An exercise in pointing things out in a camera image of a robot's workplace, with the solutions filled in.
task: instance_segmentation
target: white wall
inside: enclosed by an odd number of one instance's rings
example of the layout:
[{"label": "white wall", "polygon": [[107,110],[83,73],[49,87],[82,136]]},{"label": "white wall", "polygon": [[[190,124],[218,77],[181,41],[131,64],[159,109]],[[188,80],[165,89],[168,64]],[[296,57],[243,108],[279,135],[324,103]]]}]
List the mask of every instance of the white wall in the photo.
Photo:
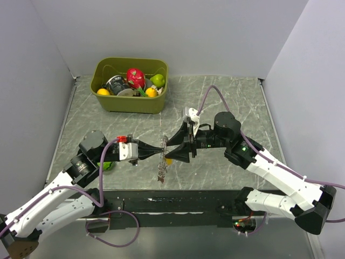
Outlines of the white wall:
[{"label": "white wall", "polygon": [[74,76],[109,56],[266,78],[307,0],[32,0]]},{"label": "white wall", "polygon": [[0,6],[0,213],[7,214],[44,185],[73,78],[30,1]]},{"label": "white wall", "polygon": [[[264,89],[288,164],[309,178],[345,185],[345,1],[310,0]],[[345,217],[338,191],[330,219]],[[327,258],[344,258],[345,223],[326,223]]]}]

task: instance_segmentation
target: gray marble surface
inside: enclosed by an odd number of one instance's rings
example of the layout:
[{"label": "gray marble surface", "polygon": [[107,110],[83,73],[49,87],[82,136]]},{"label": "gray marble surface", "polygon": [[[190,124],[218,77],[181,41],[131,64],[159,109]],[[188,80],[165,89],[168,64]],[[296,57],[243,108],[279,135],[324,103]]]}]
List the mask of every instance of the gray marble surface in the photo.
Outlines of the gray marble surface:
[{"label": "gray marble surface", "polygon": [[[148,144],[159,146],[164,135],[171,137],[179,129],[181,110],[185,106],[198,108],[209,85],[219,87],[229,108],[242,123],[242,130],[261,143],[277,159],[281,160],[278,143],[264,97],[257,78],[236,78],[224,76],[182,76],[169,78],[169,88],[164,110],[160,114],[106,112],[90,93],[91,76],[77,79],[76,91],[69,111],[63,135],[53,162],[48,182],[52,181],[72,156],[77,153],[78,144],[91,130],[101,130],[105,136],[114,139],[118,135],[133,133]],[[211,90],[201,123],[213,126],[217,112],[225,108],[216,91]],[[234,166],[224,158],[224,150],[203,149],[190,163],[174,161],[168,167],[165,182],[157,181],[158,155],[139,161],[137,167],[120,162],[105,173],[105,189],[242,189],[244,186],[256,189],[276,189],[269,182]],[[90,184],[97,187],[98,180]]]}]

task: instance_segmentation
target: green pear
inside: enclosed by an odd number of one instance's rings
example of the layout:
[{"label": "green pear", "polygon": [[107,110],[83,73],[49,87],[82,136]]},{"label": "green pear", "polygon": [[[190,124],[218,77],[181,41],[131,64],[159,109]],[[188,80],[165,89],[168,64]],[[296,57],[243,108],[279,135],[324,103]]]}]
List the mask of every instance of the green pear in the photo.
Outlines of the green pear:
[{"label": "green pear", "polygon": [[160,88],[165,85],[165,79],[162,74],[156,74],[150,78],[150,81],[157,87]]}]

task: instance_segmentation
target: green bin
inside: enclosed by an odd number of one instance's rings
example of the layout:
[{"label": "green bin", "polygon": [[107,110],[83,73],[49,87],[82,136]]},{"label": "green bin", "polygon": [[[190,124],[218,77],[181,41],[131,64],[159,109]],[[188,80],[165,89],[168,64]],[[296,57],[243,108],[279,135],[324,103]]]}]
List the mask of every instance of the green bin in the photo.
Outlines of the green bin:
[{"label": "green bin", "polygon": [[[102,96],[97,91],[111,77],[118,74],[126,78],[128,69],[141,70],[145,77],[150,79],[155,74],[165,77],[163,92],[157,97],[128,97],[128,96]],[[97,97],[102,108],[108,112],[137,112],[157,114],[164,108],[165,95],[168,90],[168,66],[158,59],[145,58],[115,58],[103,59],[98,63],[91,81],[91,92]]]}]

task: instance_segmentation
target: lemon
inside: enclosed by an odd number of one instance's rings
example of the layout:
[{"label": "lemon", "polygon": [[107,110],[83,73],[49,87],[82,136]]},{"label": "lemon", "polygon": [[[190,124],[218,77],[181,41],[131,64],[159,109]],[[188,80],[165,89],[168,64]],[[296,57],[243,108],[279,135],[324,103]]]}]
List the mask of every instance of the lemon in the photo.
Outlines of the lemon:
[{"label": "lemon", "polygon": [[146,89],[145,94],[147,94],[148,97],[156,97],[157,91],[153,89],[152,87],[150,87]]},{"label": "lemon", "polygon": [[97,91],[97,94],[100,94],[102,96],[109,96],[110,93],[107,89],[101,88],[100,90]]}]

